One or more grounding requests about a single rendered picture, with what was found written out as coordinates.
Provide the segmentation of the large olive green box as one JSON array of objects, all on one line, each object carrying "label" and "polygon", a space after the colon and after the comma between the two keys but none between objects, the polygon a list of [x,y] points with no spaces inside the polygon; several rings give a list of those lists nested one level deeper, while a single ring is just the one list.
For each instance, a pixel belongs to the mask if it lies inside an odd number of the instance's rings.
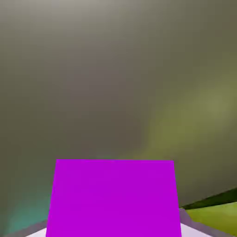
[{"label": "large olive green box", "polygon": [[237,237],[237,188],[184,205],[180,221],[211,237]]}]

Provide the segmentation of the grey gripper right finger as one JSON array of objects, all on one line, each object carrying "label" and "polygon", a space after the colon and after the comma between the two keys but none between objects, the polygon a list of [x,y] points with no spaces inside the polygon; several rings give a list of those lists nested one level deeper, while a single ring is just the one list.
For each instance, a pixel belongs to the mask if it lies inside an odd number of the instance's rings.
[{"label": "grey gripper right finger", "polygon": [[234,237],[233,235],[193,221],[183,208],[179,209],[179,213],[182,237]]}]

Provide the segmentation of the small magenta cube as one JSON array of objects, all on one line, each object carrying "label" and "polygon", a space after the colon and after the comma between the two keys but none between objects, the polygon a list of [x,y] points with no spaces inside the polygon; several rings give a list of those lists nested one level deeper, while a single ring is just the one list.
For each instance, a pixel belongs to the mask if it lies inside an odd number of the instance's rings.
[{"label": "small magenta cube", "polygon": [[46,237],[181,237],[173,161],[56,161]]}]

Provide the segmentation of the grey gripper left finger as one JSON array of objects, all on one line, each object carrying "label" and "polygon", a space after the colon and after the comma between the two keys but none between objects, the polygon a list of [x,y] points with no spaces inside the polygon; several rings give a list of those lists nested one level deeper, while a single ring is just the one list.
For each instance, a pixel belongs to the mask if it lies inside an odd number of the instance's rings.
[{"label": "grey gripper left finger", "polygon": [[46,237],[47,220],[38,222],[27,228],[21,229],[4,237]]}]

